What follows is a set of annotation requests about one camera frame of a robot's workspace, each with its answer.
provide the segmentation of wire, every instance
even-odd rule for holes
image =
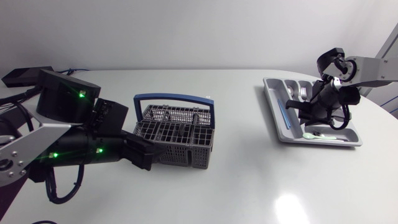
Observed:
[[[30,99],[33,96],[39,94],[40,92],[41,92],[41,87],[35,86],[34,88],[26,90],[25,93],[20,93],[20,94],[14,95],[14,96],[0,99],[0,106],[6,105],[8,103],[18,102],[20,100]]]
[[[53,221],[43,220],[43,221],[34,222],[32,224],[57,224],[57,223]]]
[[[348,108],[348,105],[342,105],[341,106],[341,108],[343,109],[343,113],[344,113],[344,122],[343,122],[343,124],[340,126],[340,127],[338,127],[338,128],[336,128],[334,125],[333,125],[333,120],[332,120],[332,118],[331,118],[331,110],[328,110],[328,123],[329,123],[329,126],[333,129],[333,130],[342,130],[342,129],[345,129],[346,127],[347,127],[347,125],[348,125],[348,123],[349,123],[349,108]]]
[[[382,104],[382,105],[380,105],[380,106],[384,106],[384,105],[386,105],[386,104],[390,103],[391,101],[393,101],[393,100],[394,100],[394,99],[396,99],[396,98],[398,98],[398,96],[396,96],[396,97],[394,97],[393,99],[391,99],[391,100],[389,100],[389,101],[387,101],[387,102],[383,103],[383,104]]]
[[[88,69],[83,69],[83,68],[69,68],[64,71],[59,71],[58,73],[64,73],[64,72],[75,72],[75,71],[89,71]]]
[[[393,109],[392,111],[390,111],[390,113],[397,111],[398,108]]]
[[[30,119],[29,113],[27,112],[26,108],[24,108],[20,103],[15,102],[14,105],[16,105],[18,107],[18,109],[22,112],[22,114],[25,117],[26,123],[27,123],[27,127],[29,128],[29,131],[33,131],[33,124],[32,124],[32,120]]]
[[[81,182],[83,181],[84,173],[85,173],[85,166],[81,164],[79,165],[78,176],[74,188],[66,196],[58,198],[57,185],[55,183],[54,168],[51,167],[51,169],[47,174],[47,178],[45,179],[45,189],[47,191],[47,197],[50,199],[52,203],[55,203],[57,205],[69,201],[73,196],[75,196],[75,194],[79,190]]]

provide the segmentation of white table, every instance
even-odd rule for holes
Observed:
[[[276,70],[131,70],[80,72],[100,97],[130,108],[140,93],[211,96],[216,133],[207,170],[127,160],[86,166],[76,196],[49,202],[28,180],[3,223],[398,223],[398,120],[362,98],[351,106],[363,145],[287,144],[278,140],[264,77],[314,78]],[[1,96],[23,88],[0,89]],[[76,167],[55,170],[59,196]]]

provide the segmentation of silver cutlery tray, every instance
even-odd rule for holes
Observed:
[[[271,107],[272,115],[274,117],[277,133],[279,140],[282,142],[293,142],[293,143],[305,143],[305,144],[322,144],[332,146],[361,146],[362,140],[355,130],[352,121],[349,122],[347,127],[343,130],[333,130],[329,125],[319,124],[314,126],[300,125],[298,118],[298,109],[289,108],[286,111],[286,115],[290,120],[290,129],[287,129],[285,121],[282,116],[278,105],[278,99],[284,105],[287,100],[297,100],[303,102],[299,94],[299,89],[305,87],[307,89],[307,99],[312,97],[312,85],[313,80],[294,80],[294,79],[281,79],[281,78],[264,78],[264,92],[267,96],[269,106]],[[291,86],[294,91],[294,95],[291,96],[287,86]],[[319,132],[325,136],[335,136],[341,139],[347,139],[348,141],[340,140],[324,140],[324,139],[305,139],[303,133],[314,133]]]

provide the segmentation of blue basket handle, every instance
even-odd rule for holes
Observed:
[[[146,93],[137,94],[134,96],[134,106],[136,107],[136,115],[138,122],[143,120],[141,110],[141,100],[179,100],[191,103],[197,103],[210,107],[210,127],[215,128],[214,118],[214,101],[202,97],[183,95],[183,94],[172,94],[172,93]]]

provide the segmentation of dishwasher cutlery basket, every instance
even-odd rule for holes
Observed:
[[[209,109],[149,105],[142,113],[141,100],[178,100]],[[207,169],[215,133],[214,101],[197,96],[149,93],[134,97],[137,125],[134,134],[163,144],[167,151],[157,162]]]

